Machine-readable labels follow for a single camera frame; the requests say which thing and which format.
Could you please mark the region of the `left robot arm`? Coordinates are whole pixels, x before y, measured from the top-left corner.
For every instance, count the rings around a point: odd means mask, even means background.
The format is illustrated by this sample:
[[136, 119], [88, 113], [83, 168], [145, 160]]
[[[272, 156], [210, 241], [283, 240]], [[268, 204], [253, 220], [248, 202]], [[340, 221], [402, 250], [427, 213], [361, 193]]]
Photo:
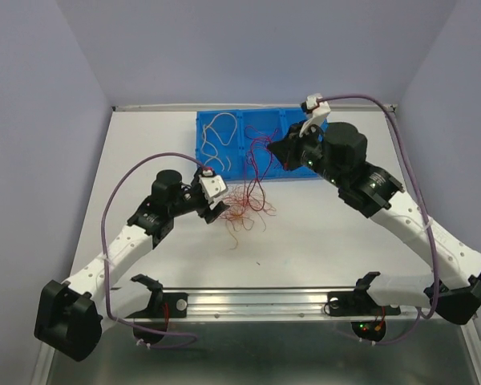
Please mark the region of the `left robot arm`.
[[210, 224], [228, 205], [221, 197], [228, 191], [222, 177], [210, 168], [198, 168], [185, 186], [176, 170], [163, 170], [151, 194], [127, 220], [112, 243], [64, 282], [48, 282], [42, 289], [34, 325], [36, 339], [79, 362], [99, 342], [112, 324], [125, 324], [123, 314], [111, 310], [111, 287], [172, 230], [174, 220], [197, 213]]

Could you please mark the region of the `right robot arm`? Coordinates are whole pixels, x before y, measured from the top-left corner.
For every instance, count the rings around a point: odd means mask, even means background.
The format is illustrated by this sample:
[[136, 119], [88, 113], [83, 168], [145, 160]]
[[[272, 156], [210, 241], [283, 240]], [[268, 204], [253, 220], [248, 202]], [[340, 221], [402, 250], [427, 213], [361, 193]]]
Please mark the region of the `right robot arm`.
[[354, 125], [314, 125], [306, 133], [302, 125], [292, 125], [282, 140], [267, 146], [283, 169], [307, 167], [330, 182], [345, 204], [395, 235], [433, 270], [411, 277], [367, 273], [338, 299], [338, 307], [360, 315], [382, 306], [413, 306], [466, 324], [481, 307], [481, 253], [423, 215], [398, 179], [367, 161], [368, 140]]

